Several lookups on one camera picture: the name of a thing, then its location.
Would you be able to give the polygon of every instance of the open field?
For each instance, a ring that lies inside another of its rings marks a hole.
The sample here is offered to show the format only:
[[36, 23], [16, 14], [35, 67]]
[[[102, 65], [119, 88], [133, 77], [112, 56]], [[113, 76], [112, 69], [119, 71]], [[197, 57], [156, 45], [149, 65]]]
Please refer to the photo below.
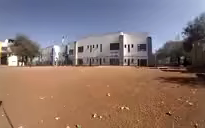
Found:
[[[205, 128], [205, 82], [188, 73], [2, 67], [0, 100], [15, 128]], [[9, 127], [0, 108], [0, 128]]]

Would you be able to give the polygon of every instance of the dirt ground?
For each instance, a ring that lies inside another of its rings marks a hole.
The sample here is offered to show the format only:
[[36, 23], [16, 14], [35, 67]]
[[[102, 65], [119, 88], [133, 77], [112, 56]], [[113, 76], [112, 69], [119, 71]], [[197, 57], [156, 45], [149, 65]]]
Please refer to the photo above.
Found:
[[189, 73], [0, 67], [0, 100], [15, 128], [205, 128], [205, 82]]

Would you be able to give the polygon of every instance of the window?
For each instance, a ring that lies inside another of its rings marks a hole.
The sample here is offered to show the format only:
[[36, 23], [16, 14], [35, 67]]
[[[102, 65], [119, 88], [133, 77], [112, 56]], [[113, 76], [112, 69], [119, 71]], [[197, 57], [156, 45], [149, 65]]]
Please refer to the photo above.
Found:
[[100, 52], [102, 52], [102, 44], [100, 44]]
[[83, 65], [83, 59], [78, 59], [78, 65]]
[[70, 55], [73, 55], [73, 49], [70, 49], [70, 50], [69, 50], [69, 54], [70, 54]]
[[139, 44], [138, 51], [146, 51], [146, 44]]
[[119, 43], [110, 43], [110, 50], [119, 50]]
[[128, 52], [130, 52], [130, 44], [128, 44]]
[[90, 52], [92, 52], [92, 45], [90, 45]]
[[78, 47], [78, 53], [83, 52], [83, 46]]

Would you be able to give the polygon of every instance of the sky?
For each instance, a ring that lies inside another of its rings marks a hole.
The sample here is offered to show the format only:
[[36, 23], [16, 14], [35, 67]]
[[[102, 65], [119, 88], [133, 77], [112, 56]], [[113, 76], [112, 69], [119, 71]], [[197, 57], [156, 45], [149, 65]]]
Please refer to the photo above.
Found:
[[108, 32], [149, 32], [153, 51], [205, 12], [205, 0], [0, 0], [0, 40], [22, 33], [41, 47]]

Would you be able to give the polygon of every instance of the tree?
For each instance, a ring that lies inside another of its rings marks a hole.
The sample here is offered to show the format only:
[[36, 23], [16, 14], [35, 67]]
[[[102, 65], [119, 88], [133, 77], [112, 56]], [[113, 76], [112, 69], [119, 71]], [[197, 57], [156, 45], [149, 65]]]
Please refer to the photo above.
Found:
[[184, 35], [184, 50], [190, 52], [193, 44], [200, 42], [205, 43], [205, 12], [190, 21], [183, 31]]
[[22, 63], [27, 64], [29, 59], [29, 62], [32, 64], [33, 58], [39, 55], [40, 46], [27, 36], [19, 34], [10, 48], [15, 55], [21, 58]]

